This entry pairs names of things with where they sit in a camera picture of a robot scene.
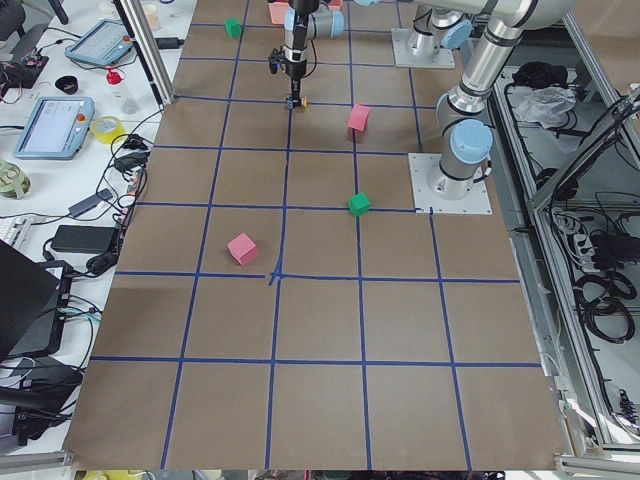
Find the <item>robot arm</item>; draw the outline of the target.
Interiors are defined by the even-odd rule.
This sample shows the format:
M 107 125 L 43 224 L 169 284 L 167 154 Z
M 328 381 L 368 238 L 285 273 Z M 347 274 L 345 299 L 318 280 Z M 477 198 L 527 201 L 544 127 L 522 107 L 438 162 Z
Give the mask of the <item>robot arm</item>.
M 284 15 L 284 42 L 272 50 L 268 62 L 273 74 L 282 70 L 290 79 L 288 109 L 304 107 L 301 81 L 310 75 L 309 53 L 315 53 L 314 41 L 335 38 L 345 29 L 344 15 L 329 7 L 327 1 L 290 1 Z M 469 15 L 459 9 L 421 5 L 412 26 L 391 30 L 395 64 L 399 67 L 452 69 L 453 51 L 463 46 L 472 32 Z
M 430 189 L 446 200 L 460 200 L 472 189 L 479 165 L 488 157 L 493 134 L 478 115 L 486 107 L 498 74 L 526 30 L 559 21 L 573 1 L 423 1 L 429 24 L 451 28 L 456 14 L 487 14 L 489 21 L 458 85 L 439 100 L 436 115 L 443 137 L 439 163 L 427 174 Z

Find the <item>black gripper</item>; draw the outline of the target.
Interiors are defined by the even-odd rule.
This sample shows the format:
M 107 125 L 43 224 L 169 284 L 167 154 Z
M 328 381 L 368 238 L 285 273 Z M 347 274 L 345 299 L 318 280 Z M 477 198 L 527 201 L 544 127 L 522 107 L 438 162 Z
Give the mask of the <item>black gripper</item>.
M 284 44 L 282 46 L 283 61 L 286 74 L 290 77 L 291 103 L 301 103 L 301 79 L 306 75 L 308 46 L 293 47 Z

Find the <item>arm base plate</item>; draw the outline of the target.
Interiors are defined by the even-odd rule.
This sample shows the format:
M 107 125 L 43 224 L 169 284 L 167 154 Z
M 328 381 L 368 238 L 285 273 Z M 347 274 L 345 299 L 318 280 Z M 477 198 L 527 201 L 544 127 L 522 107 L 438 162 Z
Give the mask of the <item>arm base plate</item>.
M 467 180 L 453 180 L 440 169 L 441 154 L 409 153 L 414 210 L 423 214 L 491 215 L 482 168 Z
M 450 49 L 436 46 L 433 35 L 424 35 L 409 28 L 391 30 L 394 61 L 397 67 L 454 69 Z

